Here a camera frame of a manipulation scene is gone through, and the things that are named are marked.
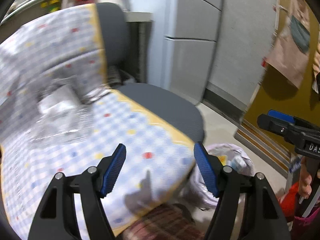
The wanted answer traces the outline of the person right hand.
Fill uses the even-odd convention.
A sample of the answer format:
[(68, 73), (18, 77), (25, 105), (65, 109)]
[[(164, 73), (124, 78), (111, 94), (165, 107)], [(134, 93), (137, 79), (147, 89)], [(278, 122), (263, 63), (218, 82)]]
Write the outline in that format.
[(306, 168), (306, 157), (301, 159), (298, 193), (301, 197), (308, 199), (311, 189), (312, 176)]

